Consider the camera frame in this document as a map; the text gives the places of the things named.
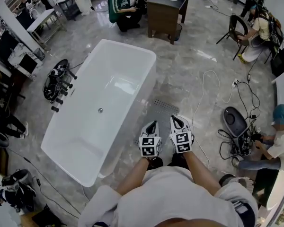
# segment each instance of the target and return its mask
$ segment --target black pants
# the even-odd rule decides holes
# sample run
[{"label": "black pants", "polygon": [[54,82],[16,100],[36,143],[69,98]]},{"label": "black pants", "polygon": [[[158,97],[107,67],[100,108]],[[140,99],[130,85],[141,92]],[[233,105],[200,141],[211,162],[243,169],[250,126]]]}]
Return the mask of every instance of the black pants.
[{"label": "black pants", "polygon": [[45,10],[52,9],[52,5],[48,2],[48,0],[41,0],[41,2],[45,5]]},{"label": "black pants", "polygon": [[140,11],[135,11],[134,13],[128,12],[120,16],[117,21],[117,25],[122,32],[126,32],[128,29],[135,28],[141,17],[142,14]]},{"label": "black pants", "polygon": [[[256,5],[256,1],[255,0],[246,0],[245,2],[245,6],[243,8],[243,11],[241,13],[241,17],[245,17],[246,13],[250,10],[250,8],[254,5]],[[249,18],[248,18],[248,22],[250,22],[253,19],[254,15],[250,14]]]},{"label": "black pants", "polygon": [[[0,132],[20,138],[20,135],[25,132],[25,126],[12,114],[9,117],[2,119],[4,121],[3,127],[0,129]],[[17,130],[12,130],[7,127],[8,124],[13,124],[16,126]]]},{"label": "black pants", "polygon": [[[147,170],[156,169],[156,168],[159,168],[161,166],[163,166],[163,161],[160,157],[157,157],[154,160],[152,160],[151,164],[148,165]],[[168,166],[179,166],[179,167],[182,167],[182,168],[189,170],[188,165],[186,163],[186,160],[183,157],[183,154],[176,154],[175,153],[172,156],[171,163],[169,163]]]}]

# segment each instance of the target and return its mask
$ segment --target white cable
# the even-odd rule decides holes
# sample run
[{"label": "white cable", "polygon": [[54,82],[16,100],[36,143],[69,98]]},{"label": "white cable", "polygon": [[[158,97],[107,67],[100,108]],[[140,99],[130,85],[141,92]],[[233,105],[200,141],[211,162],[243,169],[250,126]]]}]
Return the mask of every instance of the white cable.
[{"label": "white cable", "polygon": [[[200,98],[200,101],[199,101],[198,106],[197,106],[197,108],[196,108],[196,110],[195,110],[195,113],[197,112],[197,110],[198,110],[198,108],[199,108],[199,106],[200,106],[200,103],[201,103],[201,101],[202,101],[202,98],[203,98],[203,96],[204,96],[204,75],[205,75],[206,73],[208,73],[208,72],[212,72],[212,73],[214,73],[214,74],[216,75],[216,77],[217,77],[217,79],[218,79],[218,82],[219,82],[218,95],[217,95],[217,97],[218,97],[219,94],[220,94],[220,80],[219,80],[219,78],[218,78],[218,75],[217,75],[213,70],[208,70],[208,71],[204,72],[204,73],[203,73],[203,82],[202,82],[202,97]],[[229,101],[230,101],[230,99],[231,99],[231,95],[229,96],[229,99],[228,99],[227,102],[225,102],[225,101],[223,100],[223,98],[221,98],[222,101],[223,101],[224,103],[226,103],[226,104],[229,103]],[[194,113],[194,116],[193,116],[193,119],[192,119],[192,125],[193,125],[193,129],[194,129],[194,135],[195,135],[195,126],[194,126],[195,113]],[[205,153],[205,151],[203,150],[203,148],[201,147],[200,143],[198,142],[198,140],[197,140],[197,138],[196,138],[196,135],[195,135],[195,140],[196,140],[196,142],[198,143],[200,149],[202,150],[202,152],[204,153],[204,155],[206,156],[206,158],[207,158],[207,160],[208,160],[208,165],[207,165],[207,168],[208,168],[208,167],[209,167],[209,162],[210,162],[210,160],[209,160],[207,154]]]}]

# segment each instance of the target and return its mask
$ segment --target jeans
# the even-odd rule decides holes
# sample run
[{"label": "jeans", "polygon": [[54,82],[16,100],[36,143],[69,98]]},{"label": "jeans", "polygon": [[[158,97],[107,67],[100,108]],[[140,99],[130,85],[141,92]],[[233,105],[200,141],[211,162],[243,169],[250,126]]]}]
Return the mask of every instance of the jeans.
[{"label": "jeans", "polygon": [[[273,144],[273,140],[264,140],[265,148],[269,149]],[[271,169],[271,170],[279,170],[281,167],[280,158],[275,158],[271,160],[260,160],[260,161],[250,161],[243,160],[239,162],[238,168],[244,170],[260,170],[263,168]]]}]

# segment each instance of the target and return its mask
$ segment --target man sitting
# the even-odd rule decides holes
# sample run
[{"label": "man sitting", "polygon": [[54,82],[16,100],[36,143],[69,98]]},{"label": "man sitting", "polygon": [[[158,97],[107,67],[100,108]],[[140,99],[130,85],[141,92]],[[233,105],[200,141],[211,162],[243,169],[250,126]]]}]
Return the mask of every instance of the man sitting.
[{"label": "man sitting", "polygon": [[233,159],[234,166],[245,170],[260,170],[263,168],[273,170],[284,170],[284,104],[278,105],[273,112],[274,125],[276,130],[275,136],[262,137],[260,141],[255,141],[255,146],[258,147],[267,160],[250,161]]},{"label": "man sitting", "polygon": [[108,0],[109,21],[117,23],[122,32],[131,28],[139,28],[141,13],[131,7],[129,0]]}]

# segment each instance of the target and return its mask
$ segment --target hand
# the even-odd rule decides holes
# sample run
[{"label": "hand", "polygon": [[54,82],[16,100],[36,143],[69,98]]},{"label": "hand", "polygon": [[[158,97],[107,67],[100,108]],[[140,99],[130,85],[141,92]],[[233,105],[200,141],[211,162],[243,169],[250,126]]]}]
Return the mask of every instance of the hand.
[{"label": "hand", "polygon": [[137,8],[131,7],[130,9],[127,9],[127,11],[134,13],[135,11],[137,11]]},{"label": "hand", "polygon": [[237,38],[238,38],[239,40],[245,40],[245,37],[244,37],[244,36],[241,36],[241,35],[237,35]]},{"label": "hand", "polygon": [[258,149],[260,149],[260,148],[263,147],[263,145],[262,145],[262,143],[261,143],[260,141],[255,140],[255,147],[257,147]]}]

